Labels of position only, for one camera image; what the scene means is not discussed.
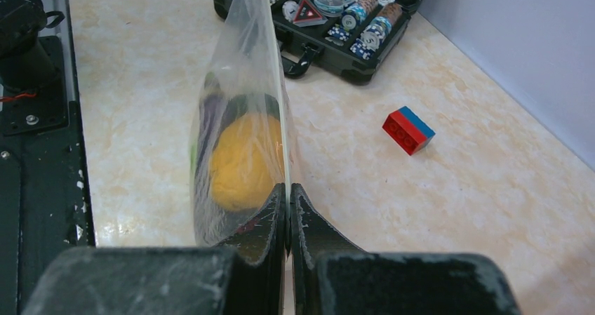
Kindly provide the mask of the clear zip top bag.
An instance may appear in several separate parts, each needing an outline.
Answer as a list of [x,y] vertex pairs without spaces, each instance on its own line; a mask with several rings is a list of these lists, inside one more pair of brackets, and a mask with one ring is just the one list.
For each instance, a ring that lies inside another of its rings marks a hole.
[[190,199],[198,245],[231,236],[289,180],[287,113],[269,0],[232,0],[192,122]]

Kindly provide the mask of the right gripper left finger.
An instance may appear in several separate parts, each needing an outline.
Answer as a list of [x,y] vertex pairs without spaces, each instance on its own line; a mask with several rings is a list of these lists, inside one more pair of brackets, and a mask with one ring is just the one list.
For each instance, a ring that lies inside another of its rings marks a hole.
[[285,188],[213,247],[92,248],[61,253],[26,314],[280,314]]

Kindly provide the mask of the purple toy eggplant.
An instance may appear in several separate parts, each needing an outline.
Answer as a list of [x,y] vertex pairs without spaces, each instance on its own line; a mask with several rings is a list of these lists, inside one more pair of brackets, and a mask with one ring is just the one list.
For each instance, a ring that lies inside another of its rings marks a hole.
[[195,178],[196,170],[201,165],[201,160],[211,143],[211,136],[217,131],[215,127],[220,125],[221,116],[225,110],[224,101],[227,99],[214,72],[206,74],[199,95],[189,139],[190,178],[192,180]]

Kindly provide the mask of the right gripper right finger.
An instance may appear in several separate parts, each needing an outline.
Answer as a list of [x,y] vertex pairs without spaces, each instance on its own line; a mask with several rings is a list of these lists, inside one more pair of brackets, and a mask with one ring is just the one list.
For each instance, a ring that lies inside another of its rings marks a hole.
[[519,314],[507,277],[473,253],[373,253],[341,234],[304,187],[290,196],[298,314]]

